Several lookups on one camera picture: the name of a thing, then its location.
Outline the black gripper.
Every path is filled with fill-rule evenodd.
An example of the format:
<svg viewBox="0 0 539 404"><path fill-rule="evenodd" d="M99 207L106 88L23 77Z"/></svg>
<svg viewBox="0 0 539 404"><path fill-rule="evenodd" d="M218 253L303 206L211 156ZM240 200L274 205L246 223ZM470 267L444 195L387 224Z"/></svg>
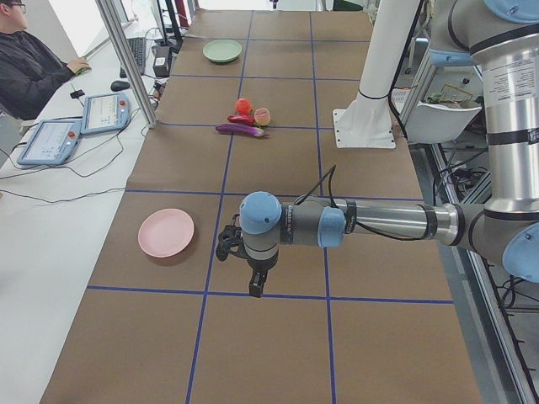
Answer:
<svg viewBox="0 0 539 404"><path fill-rule="evenodd" d="M249 295L255 298L261 298L264 294L264 285L267 275L278 262L278 253L276 252L270 258L265 259L248 257L247 261L253 270L252 277L248 284Z"/></svg>

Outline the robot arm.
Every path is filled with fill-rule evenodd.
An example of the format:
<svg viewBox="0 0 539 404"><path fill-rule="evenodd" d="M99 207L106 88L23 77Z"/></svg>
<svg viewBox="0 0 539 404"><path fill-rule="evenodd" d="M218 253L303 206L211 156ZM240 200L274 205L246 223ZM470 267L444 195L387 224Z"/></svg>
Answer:
<svg viewBox="0 0 539 404"><path fill-rule="evenodd" d="M282 244L337 247L350 233L435 239L471 250L510 274L538 279L538 4L439 1L431 60L476 63L483 76L492 195L483 205L397 206L318 198L293 204L256 192L240 206L240 250L263 294Z"/></svg>

